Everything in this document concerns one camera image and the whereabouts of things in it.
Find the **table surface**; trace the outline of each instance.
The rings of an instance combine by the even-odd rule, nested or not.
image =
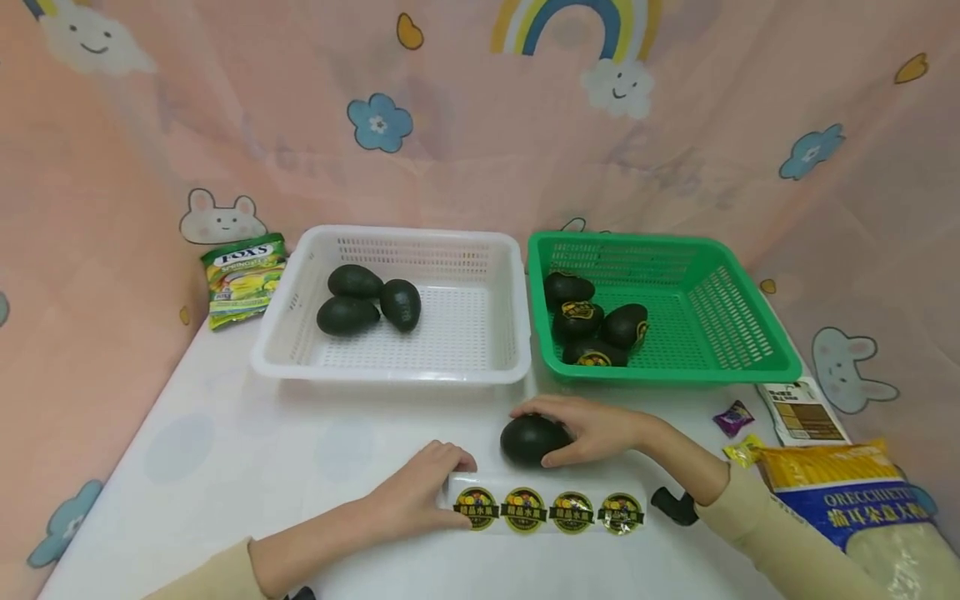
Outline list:
[[[536,393],[644,410],[718,455],[731,441],[710,418],[740,399],[756,422],[736,440],[755,433],[778,443],[751,386],[561,387],[536,348],[530,374],[497,389],[281,382],[249,369],[256,333],[257,323],[201,328],[41,599],[139,598],[245,536],[272,534],[365,494],[434,438],[473,453],[480,476],[528,484],[504,463],[498,440],[511,407]],[[649,507],[660,486],[678,497],[682,490],[646,457],[556,476],[641,491],[646,525],[623,538],[446,532],[351,557],[307,585],[324,600],[780,598],[702,522],[683,528]]]

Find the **blue label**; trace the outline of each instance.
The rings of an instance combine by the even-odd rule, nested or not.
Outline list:
[[[846,550],[850,536],[864,529],[930,521],[930,514],[901,480],[783,490],[777,497],[841,550]]]

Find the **plastic basket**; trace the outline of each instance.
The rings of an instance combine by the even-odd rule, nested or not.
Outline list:
[[[561,361],[543,279],[554,271],[585,277],[608,313],[647,307],[644,345],[627,367]],[[705,238],[544,231],[529,242],[534,325],[547,367],[560,377],[650,385],[786,383],[802,364],[780,322],[736,256]]]
[[[420,323],[381,318],[350,338],[326,335],[317,311],[330,272],[359,264],[420,292]],[[253,347],[253,368],[282,379],[514,383],[530,369],[520,248],[501,233],[321,226],[290,256]]]

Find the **pink fabric backdrop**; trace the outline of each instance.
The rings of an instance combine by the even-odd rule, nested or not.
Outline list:
[[[527,56],[532,4],[0,7],[0,596],[36,593],[51,514],[156,398],[203,315],[204,243],[240,235],[217,218],[291,242],[323,223],[522,242],[578,217],[718,238],[811,366],[846,352],[860,379],[822,378],[831,401],[960,541],[960,7],[611,0],[556,12]]]

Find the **hand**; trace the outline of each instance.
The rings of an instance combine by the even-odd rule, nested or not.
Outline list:
[[[511,411],[514,419],[539,413],[566,425],[575,442],[543,457],[544,467],[588,463],[641,449],[645,432],[660,422],[656,417],[580,397],[538,396]]]
[[[469,529],[467,516],[437,508],[436,499],[451,471],[476,470],[476,461],[460,446],[434,440],[361,502],[370,507],[369,514],[382,515],[379,535],[384,541]]]

